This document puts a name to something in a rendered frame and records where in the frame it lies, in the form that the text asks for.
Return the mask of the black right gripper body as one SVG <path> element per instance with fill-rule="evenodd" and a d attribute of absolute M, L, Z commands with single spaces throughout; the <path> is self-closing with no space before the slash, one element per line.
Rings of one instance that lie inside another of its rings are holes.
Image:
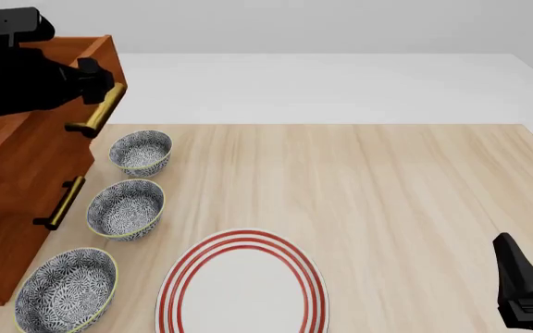
<path fill-rule="evenodd" d="M 507 328 L 533 328 L 533 299 L 507 299 L 499 295 L 497 303 Z"/>

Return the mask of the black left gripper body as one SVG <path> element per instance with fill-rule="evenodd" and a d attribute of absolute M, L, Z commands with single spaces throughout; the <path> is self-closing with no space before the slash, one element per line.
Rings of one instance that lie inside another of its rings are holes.
<path fill-rule="evenodd" d="M 57 105 L 64 105 L 78 97 L 85 105 L 100 104 L 115 85 L 113 74 L 99 66 L 86 69 L 64 66 L 58 71 L 61 82 L 56 90 Z"/>

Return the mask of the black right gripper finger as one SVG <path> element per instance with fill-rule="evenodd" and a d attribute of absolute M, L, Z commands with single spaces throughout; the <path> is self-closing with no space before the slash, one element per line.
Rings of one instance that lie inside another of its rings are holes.
<path fill-rule="evenodd" d="M 492 244 L 499 274 L 498 299 L 533 299 L 533 265 L 514 238 L 502 232 Z"/>

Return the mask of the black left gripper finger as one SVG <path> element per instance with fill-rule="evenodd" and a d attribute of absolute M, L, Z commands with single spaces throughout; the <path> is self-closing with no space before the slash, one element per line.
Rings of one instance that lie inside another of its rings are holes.
<path fill-rule="evenodd" d="M 95 74 L 101 70 L 97 60 L 91 57 L 80 57 L 77 63 L 78 69 L 86 74 Z"/>

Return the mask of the wooden drawer with handle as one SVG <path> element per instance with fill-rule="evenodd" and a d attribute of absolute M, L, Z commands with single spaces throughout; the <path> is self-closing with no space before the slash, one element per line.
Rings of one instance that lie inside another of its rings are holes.
<path fill-rule="evenodd" d="M 22 49 L 39 49 L 48 60 L 53 60 L 72 68 L 77 68 L 77 59 L 91 57 L 97 60 L 100 68 L 110 71 L 114 83 L 120 82 L 128 87 L 123 69 L 118 59 L 118 52 L 111 35 L 100 37 L 55 37 L 50 41 L 20 43 Z M 82 99 L 68 102 L 51 111 L 33 111 L 0 117 L 0 144 L 5 142 L 19 128 L 28 124 L 28 118 L 36 116 L 51 116 L 53 132 L 60 132 L 64 125 L 70 122 L 84 123 L 90 118 L 97 105 L 85 105 Z"/>

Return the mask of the wooden cabinet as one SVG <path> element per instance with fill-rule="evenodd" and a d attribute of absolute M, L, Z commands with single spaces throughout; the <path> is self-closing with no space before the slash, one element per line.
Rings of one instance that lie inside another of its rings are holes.
<path fill-rule="evenodd" d="M 50 230 L 29 223 L 28 216 L 7 210 L 6 203 L 13 191 L 13 178 L 31 163 L 32 151 L 47 149 L 70 135 L 65 128 L 52 131 L 51 116 L 28 118 L 7 140 L 0 144 L 0 305 L 12 297 L 31 261 L 43 245 Z"/>

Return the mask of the small patterned bowl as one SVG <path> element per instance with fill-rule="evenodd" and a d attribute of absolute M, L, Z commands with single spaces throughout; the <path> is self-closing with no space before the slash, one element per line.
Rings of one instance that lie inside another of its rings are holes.
<path fill-rule="evenodd" d="M 110 147 L 109 160 L 135 178 L 154 177 L 169 163 L 173 141 L 165 132 L 144 129 L 119 138 Z"/>

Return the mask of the medium patterned bowl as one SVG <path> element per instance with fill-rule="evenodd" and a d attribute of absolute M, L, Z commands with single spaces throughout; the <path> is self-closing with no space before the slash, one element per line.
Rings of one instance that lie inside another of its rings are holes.
<path fill-rule="evenodd" d="M 149 179 L 126 179 L 103 189 L 86 212 L 88 228 L 111 241 L 136 241 L 159 223 L 165 208 L 163 189 Z"/>

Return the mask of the large patterned bowl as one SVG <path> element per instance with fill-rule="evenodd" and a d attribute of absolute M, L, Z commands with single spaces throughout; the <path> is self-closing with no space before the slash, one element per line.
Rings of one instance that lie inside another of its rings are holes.
<path fill-rule="evenodd" d="M 15 300 L 20 333 L 81 333 L 106 313 L 118 285 L 114 257 L 92 247 L 57 254 L 25 280 Z"/>

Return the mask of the white plate with red rings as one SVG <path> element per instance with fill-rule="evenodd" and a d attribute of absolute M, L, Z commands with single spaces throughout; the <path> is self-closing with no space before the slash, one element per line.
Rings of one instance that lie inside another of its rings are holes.
<path fill-rule="evenodd" d="M 328 333 L 316 263 L 290 240 L 226 229 L 191 246 L 158 292 L 155 333 Z"/>

